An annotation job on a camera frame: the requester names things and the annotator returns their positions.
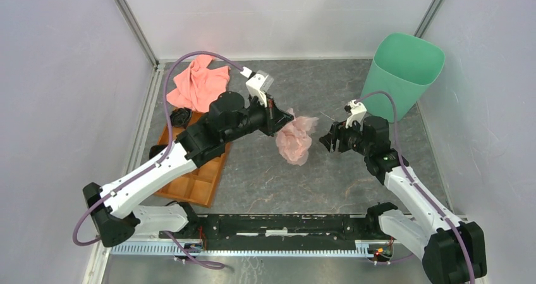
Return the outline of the pink plastic trash bag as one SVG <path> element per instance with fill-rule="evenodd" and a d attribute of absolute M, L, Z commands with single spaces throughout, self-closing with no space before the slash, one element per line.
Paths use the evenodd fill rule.
<path fill-rule="evenodd" d="M 303 166 L 308 159 L 309 148 L 312 146 L 311 134 L 314 133 L 318 117 L 296 116 L 293 108 L 287 112 L 294 119 L 287 123 L 276 134 L 276 145 L 280 155 L 292 165 Z"/>

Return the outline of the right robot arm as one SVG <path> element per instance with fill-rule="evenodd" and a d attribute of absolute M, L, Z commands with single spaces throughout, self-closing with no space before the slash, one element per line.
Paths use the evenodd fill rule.
<path fill-rule="evenodd" d="M 361 154 L 369 173 L 411 213 L 407 217 L 391 203 L 371 207 L 365 221 L 370 237 L 386 234 L 402 243 L 419 258 L 431 283 L 474 283 L 487 274 L 483 230 L 434 197 L 391 143 L 389 128 L 378 116 L 362 123 L 334 122 L 319 141 L 330 152 Z"/>

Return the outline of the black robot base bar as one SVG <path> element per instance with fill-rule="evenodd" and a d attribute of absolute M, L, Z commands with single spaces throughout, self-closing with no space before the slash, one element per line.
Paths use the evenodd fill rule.
<path fill-rule="evenodd" d="M 357 240 L 389 240 L 353 214 L 205 214 L 171 235 L 206 250 L 353 250 Z"/>

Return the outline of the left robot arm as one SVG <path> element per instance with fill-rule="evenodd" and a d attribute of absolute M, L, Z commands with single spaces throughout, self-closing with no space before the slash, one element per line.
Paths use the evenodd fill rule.
<path fill-rule="evenodd" d="M 188 215 L 185 207 L 149 207 L 141 202 L 221 156 L 228 143 L 256 131 L 272 137 L 294 118 L 279 109 L 271 96 L 266 104 L 257 97 L 250 97 L 249 103 L 245 106 L 237 92 L 222 93 L 207 113 L 145 164 L 104 186 L 86 185 L 83 194 L 103 246 L 117 246 L 135 234 L 177 232 L 183 238 L 193 237 L 198 220 Z"/>

